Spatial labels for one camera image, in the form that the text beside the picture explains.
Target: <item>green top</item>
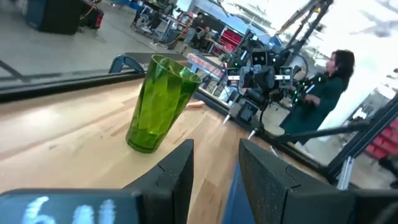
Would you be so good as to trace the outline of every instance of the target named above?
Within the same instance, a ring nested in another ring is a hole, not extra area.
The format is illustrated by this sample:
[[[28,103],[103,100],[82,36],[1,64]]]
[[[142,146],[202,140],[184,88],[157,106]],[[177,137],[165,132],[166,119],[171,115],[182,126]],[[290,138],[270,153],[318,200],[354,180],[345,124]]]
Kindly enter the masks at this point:
[[[285,129],[285,134],[316,131],[329,112],[335,109],[343,92],[344,83],[341,78],[316,84],[308,94],[319,97],[320,104],[317,106],[305,103],[297,106],[280,124],[281,128]],[[308,140],[301,141],[301,143],[305,144]]]

